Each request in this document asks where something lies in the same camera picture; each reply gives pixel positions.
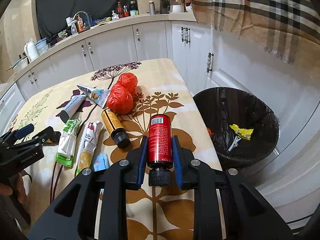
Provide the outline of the person's left hand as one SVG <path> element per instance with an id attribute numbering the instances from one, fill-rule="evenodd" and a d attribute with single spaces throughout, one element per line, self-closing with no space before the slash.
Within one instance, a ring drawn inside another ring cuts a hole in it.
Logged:
<path id="1" fill-rule="evenodd" d="M 0 195 L 10 196 L 13 194 L 14 190 L 17 192 L 17 199 L 22 204 L 25 205 L 27 202 L 27 194 L 24 188 L 24 182 L 22 178 L 22 172 L 17 174 L 16 182 L 14 186 L 8 186 L 5 184 L 0 185 Z"/>

